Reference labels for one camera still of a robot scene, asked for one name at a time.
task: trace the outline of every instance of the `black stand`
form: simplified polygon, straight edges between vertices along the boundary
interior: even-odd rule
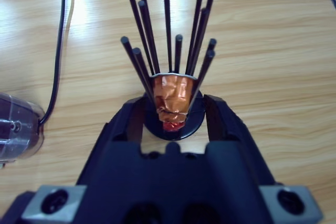
[[[194,134],[204,120],[205,105],[201,92],[197,93],[195,102],[189,111],[185,126],[177,132],[163,130],[162,122],[156,112],[154,104],[144,95],[146,99],[145,126],[153,135],[164,140],[181,140]]]

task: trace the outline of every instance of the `black cable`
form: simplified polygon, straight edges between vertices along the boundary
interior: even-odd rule
[[[49,117],[51,116],[52,111],[54,110],[58,86],[59,86],[59,74],[60,74],[60,58],[62,51],[62,37],[63,37],[63,26],[64,26],[64,16],[65,16],[65,0],[61,0],[61,14],[59,18],[58,25],[58,35],[57,35],[57,44],[56,44],[56,55],[55,55],[55,71],[54,71],[54,83],[52,85],[52,92],[50,97],[50,102],[46,114],[42,117],[39,122],[39,125],[45,124]]]

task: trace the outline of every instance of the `black holder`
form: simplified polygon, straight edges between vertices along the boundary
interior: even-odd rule
[[[177,132],[163,130],[163,123],[159,120],[154,104],[150,102],[146,94],[144,97],[146,102],[144,124],[153,135],[161,139],[178,141],[191,136],[198,130],[204,120],[205,105],[201,92],[197,93],[196,99],[187,115],[185,126]]]

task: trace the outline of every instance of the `wood grain surface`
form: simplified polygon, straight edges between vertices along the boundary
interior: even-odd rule
[[[184,36],[181,69],[195,1],[171,0],[172,36]],[[167,71],[163,0],[148,2]],[[129,0],[68,0],[67,10],[60,88],[45,142],[35,156],[0,170],[0,216],[26,190],[73,185],[104,123],[143,93],[120,44],[126,35],[142,47]],[[60,0],[0,0],[1,92],[47,108],[59,11]],[[335,36],[330,0],[215,0],[204,39],[218,42],[202,91],[222,97],[244,120],[277,181],[312,190],[324,223],[336,223]],[[202,153],[206,122],[179,143]],[[164,152],[166,144],[144,130],[143,151]]]

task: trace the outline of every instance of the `screw hole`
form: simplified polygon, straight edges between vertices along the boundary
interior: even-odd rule
[[[67,191],[60,189],[49,194],[42,202],[41,210],[45,214],[51,215],[60,210],[68,201]]]
[[[302,200],[292,191],[281,190],[278,193],[278,201],[286,211],[293,215],[300,215],[304,212]]]

